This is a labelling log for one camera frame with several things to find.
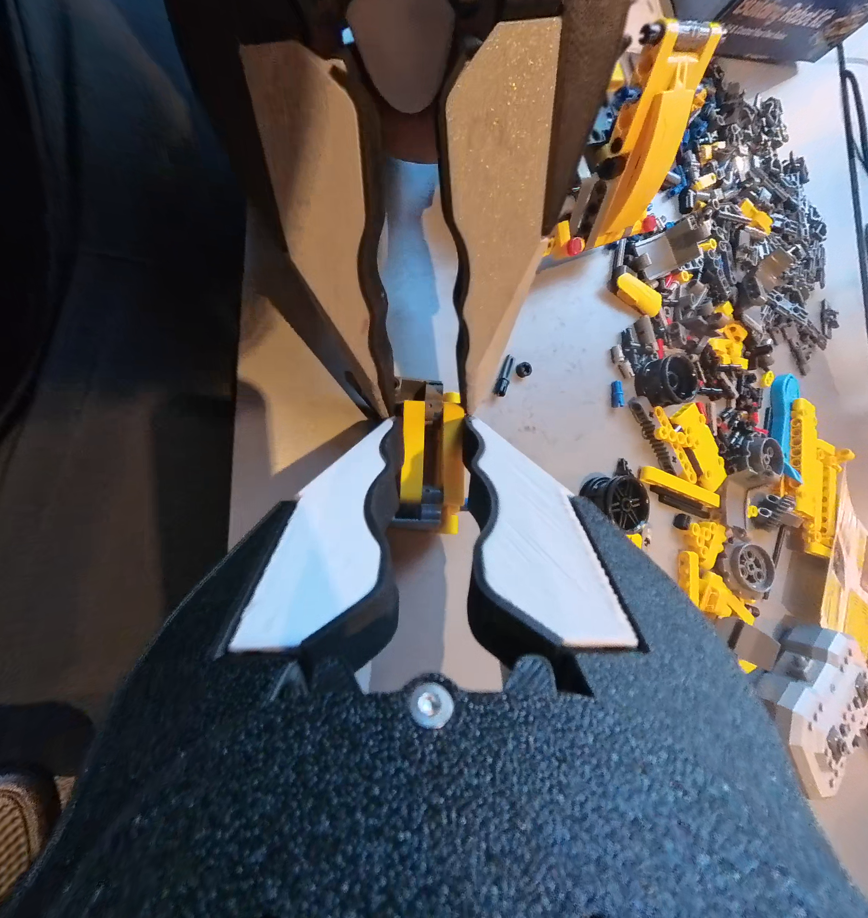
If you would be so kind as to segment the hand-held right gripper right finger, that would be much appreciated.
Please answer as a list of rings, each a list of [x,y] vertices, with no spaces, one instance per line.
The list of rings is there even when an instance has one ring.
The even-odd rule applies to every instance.
[[[479,527],[468,598],[478,643],[504,667],[639,649],[570,489],[480,419],[466,420],[464,461]]]

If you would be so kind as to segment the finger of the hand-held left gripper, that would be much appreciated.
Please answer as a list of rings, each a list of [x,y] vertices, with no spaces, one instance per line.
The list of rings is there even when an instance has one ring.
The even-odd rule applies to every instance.
[[[371,93],[349,52],[325,59],[301,43],[262,43],[241,46],[240,57],[292,265],[344,346],[345,378],[390,417],[384,155]]]
[[[458,253],[460,392],[491,397],[545,250],[560,16],[501,21],[464,40],[439,101],[441,198]]]

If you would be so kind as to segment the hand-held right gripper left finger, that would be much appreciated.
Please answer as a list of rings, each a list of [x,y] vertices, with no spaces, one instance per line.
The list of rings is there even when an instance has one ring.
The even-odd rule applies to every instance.
[[[277,653],[311,668],[326,658],[358,673],[398,619],[384,534],[398,507],[400,428],[387,419],[281,505],[267,560],[244,592],[233,654]]]

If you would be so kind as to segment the small yellow grey brick assembly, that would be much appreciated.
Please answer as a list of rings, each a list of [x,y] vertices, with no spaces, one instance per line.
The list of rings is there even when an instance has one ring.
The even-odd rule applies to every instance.
[[[466,413],[458,392],[440,381],[398,378],[404,461],[394,525],[457,534],[467,501],[463,443]]]

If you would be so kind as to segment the person's left hand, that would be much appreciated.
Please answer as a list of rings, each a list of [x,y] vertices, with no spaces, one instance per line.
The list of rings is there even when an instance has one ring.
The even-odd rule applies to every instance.
[[[347,22],[371,81],[396,111],[418,114],[447,69],[455,12],[447,1],[354,1]]]

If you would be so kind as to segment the yellow toy vehicle model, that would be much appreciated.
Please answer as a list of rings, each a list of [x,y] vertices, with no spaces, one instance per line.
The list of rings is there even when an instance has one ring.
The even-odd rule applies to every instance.
[[[673,167],[724,28],[662,18],[641,29],[629,75],[620,63],[575,167],[543,257],[556,261],[648,231],[648,210]]]

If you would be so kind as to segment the black wheel hub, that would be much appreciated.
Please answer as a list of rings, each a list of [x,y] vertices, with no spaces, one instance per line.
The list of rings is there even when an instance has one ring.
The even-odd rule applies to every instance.
[[[682,353],[647,361],[635,372],[636,396],[653,407],[671,407],[696,400],[700,380],[693,361]]]
[[[649,520],[649,494],[630,472],[588,476],[578,492],[591,501],[622,533],[640,534]]]

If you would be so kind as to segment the yellow curved panel brick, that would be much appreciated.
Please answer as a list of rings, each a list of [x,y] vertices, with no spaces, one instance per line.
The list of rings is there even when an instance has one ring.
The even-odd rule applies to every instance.
[[[661,293],[628,271],[615,278],[615,296],[625,305],[650,318],[657,317],[662,307]]]

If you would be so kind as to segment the dark cardboard box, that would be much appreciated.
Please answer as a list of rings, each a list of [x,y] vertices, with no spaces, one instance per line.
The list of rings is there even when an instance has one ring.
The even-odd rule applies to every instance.
[[[719,14],[722,59],[814,63],[868,23],[868,1],[738,1]]]

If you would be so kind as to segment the pile of loose building bricks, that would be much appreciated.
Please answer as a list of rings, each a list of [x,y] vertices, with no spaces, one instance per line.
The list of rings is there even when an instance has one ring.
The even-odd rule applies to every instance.
[[[735,542],[760,545],[774,577],[785,545],[830,559],[840,477],[853,453],[825,441],[816,407],[799,376],[827,348],[838,314],[826,301],[818,322],[810,299],[826,283],[827,227],[808,200],[806,161],[790,153],[778,98],[747,98],[710,64],[703,104],[692,115],[662,190],[675,197],[678,218],[648,212],[648,231],[610,244],[615,278],[628,271],[657,289],[662,307],[620,334],[610,360],[631,416],[654,460],[630,472],[649,498],[677,511],[677,582],[714,621],[754,625],[759,601],[738,596],[727,579]],[[682,353],[695,366],[695,401],[653,407],[636,396],[635,372],[656,358]],[[733,475],[739,442],[770,436],[769,387],[795,374],[801,397],[792,411],[792,465],[803,481],[784,475],[748,486]]]

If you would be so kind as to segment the blue curved brick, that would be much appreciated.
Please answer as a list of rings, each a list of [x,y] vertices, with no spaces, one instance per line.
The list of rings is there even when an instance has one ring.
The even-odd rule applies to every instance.
[[[777,375],[769,387],[768,431],[771,438],[778,442],[783,453],[783,475],[793,485],[800,485],[803,481],[800,473],[792,465],[791,452],[792,411],[795,401],[800,397],[800,386],[793,373]]]

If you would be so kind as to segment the grey motor hub block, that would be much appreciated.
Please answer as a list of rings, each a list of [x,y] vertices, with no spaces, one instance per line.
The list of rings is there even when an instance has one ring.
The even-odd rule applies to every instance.
[[[799,624],[779,639],[772,669],[751,683],[784,742],[803,793],[830,798],[868,725],[868,665],[847,634]]]

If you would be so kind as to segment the yellow printed leaflet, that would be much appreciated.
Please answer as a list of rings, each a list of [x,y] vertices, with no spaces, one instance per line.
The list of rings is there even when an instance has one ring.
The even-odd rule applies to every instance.
[[[868,666],[868,531],[854,511],[846,475],[841,476],[820,624],[852,637]]]

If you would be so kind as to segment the tan woven fabric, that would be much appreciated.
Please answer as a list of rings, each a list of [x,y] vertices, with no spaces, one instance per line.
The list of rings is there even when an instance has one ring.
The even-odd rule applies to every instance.
[[[76,779],[0,772],[0,906],[41,854]]]

